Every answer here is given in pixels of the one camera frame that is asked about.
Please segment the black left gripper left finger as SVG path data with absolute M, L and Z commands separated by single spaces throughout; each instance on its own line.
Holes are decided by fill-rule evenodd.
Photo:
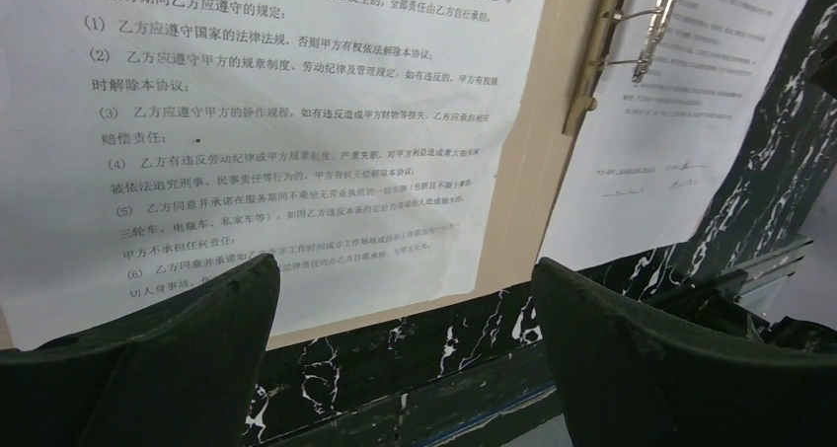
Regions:
M 280 291 L 259 255 L 135 313 L 1 353 L 5 446 L 236 446 Z

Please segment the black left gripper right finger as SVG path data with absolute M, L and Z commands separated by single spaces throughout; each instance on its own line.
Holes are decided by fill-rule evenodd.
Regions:
M 531 292 L 576 446 L 832 446 L 836 333 L 653 306 L 550 259 Z

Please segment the silver folder clip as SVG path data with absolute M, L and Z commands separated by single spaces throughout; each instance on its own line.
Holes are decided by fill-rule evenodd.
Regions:
M 676 1 L 598 0 L 563 135 L 576 137 L 587 113 L 598 107 L 595 93 L 604 73 L 616 66 L 631 66 L 630 80 L 643 82 Z

